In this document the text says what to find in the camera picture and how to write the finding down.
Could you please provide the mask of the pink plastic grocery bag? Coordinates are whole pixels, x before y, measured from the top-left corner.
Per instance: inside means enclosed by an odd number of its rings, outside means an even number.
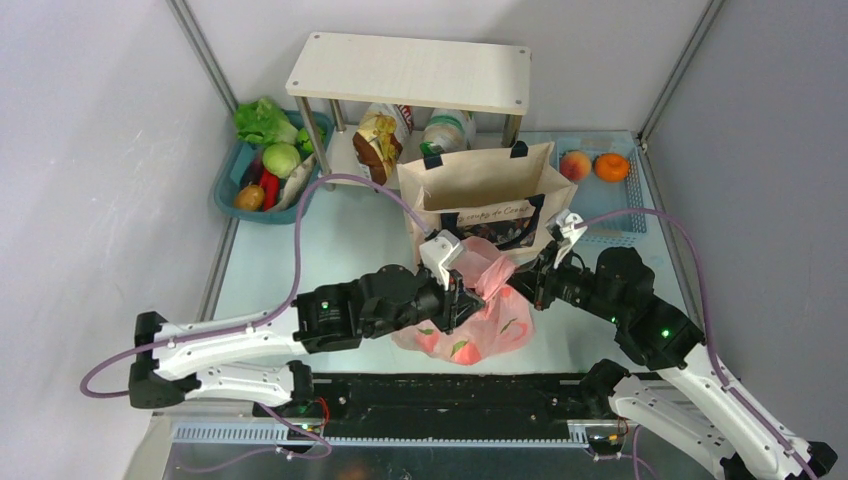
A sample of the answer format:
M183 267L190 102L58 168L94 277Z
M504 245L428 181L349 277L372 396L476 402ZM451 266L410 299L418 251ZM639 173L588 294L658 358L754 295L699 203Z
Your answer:
M535 333L530 304L508 279L517 265L491 242L478 237L462 241L465 252L454 263L467 288L485 301L451 334L427 320L391 335L398 347L431 358L470 366L524 347Z

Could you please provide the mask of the beige canvas tote bag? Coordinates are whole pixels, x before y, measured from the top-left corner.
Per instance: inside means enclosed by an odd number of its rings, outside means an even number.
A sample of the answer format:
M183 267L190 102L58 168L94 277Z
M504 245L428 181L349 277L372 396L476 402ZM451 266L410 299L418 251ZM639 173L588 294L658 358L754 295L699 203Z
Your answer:
M552 240L546 223L569 207L578 185L550 164L552 142L434 155L398 167L413 251L433 231L478 237L515 263Z

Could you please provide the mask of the brown chips bag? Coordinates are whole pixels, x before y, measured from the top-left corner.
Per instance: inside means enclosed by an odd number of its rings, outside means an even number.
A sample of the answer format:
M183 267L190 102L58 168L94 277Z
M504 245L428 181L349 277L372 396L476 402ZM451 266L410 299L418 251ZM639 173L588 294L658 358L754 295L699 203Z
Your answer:
M414 127L408 105L372 103L353 135L353 147L363 175L385 185L394 173Z

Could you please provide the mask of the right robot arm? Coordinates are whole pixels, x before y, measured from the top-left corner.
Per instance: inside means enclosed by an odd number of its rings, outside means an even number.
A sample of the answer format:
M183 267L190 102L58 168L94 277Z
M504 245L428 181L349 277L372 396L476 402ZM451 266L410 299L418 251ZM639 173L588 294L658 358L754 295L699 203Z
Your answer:
M652 431L716 479L819 479L831 471L836 452L793 434L761 410L723 362L711 359L702 330L654 293L654 272L635 249L607 248L595 269L573 265L573 253L557 263L556 253L550 244L519 267L509 285L538 310L563 301L612 323L625 355L673 385L697 410L653 393L608 359L581 382L590 401Z

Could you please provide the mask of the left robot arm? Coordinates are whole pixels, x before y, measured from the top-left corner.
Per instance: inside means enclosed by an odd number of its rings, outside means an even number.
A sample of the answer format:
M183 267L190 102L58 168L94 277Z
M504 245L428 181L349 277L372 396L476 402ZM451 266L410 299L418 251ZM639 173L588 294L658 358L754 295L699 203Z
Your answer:
M353 350L406 327L451 333L485 306L452 271L442 286L428 270L388 265L350 282L296 296L283 312L176 324L157 312L136 319L130 404L160 409L190 399L278 407L314 396L309 354Z

